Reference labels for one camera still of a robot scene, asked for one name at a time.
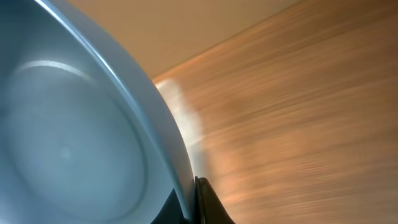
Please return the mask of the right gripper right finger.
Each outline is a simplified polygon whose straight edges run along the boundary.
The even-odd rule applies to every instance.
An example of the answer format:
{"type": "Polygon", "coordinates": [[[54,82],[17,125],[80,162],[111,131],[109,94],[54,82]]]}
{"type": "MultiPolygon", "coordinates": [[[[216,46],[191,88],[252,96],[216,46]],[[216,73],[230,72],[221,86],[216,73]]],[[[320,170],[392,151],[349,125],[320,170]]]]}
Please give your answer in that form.
{"type": "Polygon", "coordinates": [[[235,224],[205,177],[195,177],[195,224],[235,224]]]}

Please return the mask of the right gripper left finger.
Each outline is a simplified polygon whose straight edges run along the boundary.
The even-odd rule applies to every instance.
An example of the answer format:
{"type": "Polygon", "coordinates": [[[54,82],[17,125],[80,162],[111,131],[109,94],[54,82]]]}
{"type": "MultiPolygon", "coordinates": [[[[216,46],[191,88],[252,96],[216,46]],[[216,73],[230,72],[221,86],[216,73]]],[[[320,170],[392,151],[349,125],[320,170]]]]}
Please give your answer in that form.
{"type": "Polygon", "coordinates": [[[162,209],[150,224],[187,224],[182,209],[173,189],[165,201],[162,209]]]}

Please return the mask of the blue plate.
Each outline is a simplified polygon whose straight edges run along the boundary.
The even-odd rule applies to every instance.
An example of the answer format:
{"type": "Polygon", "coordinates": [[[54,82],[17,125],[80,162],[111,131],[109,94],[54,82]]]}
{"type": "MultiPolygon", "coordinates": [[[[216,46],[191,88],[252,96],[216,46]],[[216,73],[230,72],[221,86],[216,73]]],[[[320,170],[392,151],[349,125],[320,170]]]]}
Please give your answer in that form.
{"type": "Polygon", "coordinates": [[[190,160],[138,63],[66,1],[1,2],[1,222],[151,223],[190,160]]]}

